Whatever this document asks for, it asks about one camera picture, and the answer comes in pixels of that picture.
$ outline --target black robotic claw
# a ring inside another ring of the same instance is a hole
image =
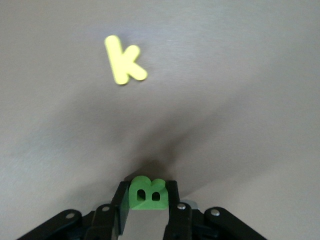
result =
[[[129,213],[130,181],[122,181],[110,204],[82,216],[77,210],[62,211],[18,240],[117,240]],[[164,240],[266,240],[221,207],[205,213],[180,202],[176,181],[167,181],[169,221]]]

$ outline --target white surface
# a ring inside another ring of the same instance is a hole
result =
[[[1,1],[1,239],[137,170],[270,240],[319,239],[319,26],[319,1]],[[114,83],[112,34],[144,82]],[[162,239],[167,213],[131,214],[122,239]]]

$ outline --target yellow letter k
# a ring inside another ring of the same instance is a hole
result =
[[[147,78],[147,71],[135,63],[140,54],[138,46],[128,46],[123,52],[120,39],[116,35],[108,36],[104,40],[104,45],[109,57],[114,81],[117,84],[127,84],[129,75],[138,81]]]

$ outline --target gray table surface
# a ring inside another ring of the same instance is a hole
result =
[[[115,84],[104,39],[141,49]],[[88,213],[131,174],[270,240],[320,236],[320,1],[0,2],[0,234]],[[162,239],[166,211],[121,239]]]

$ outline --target letter k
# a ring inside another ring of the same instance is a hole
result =
[[[129,75],[138,81],[147,78],[147,71],[135,63],[140,53],[138,46],[128,46],[123,52],[120,39],[116,35],[106,37],[104,45],[109,57],[114,81],[117,84],[127,84]]]

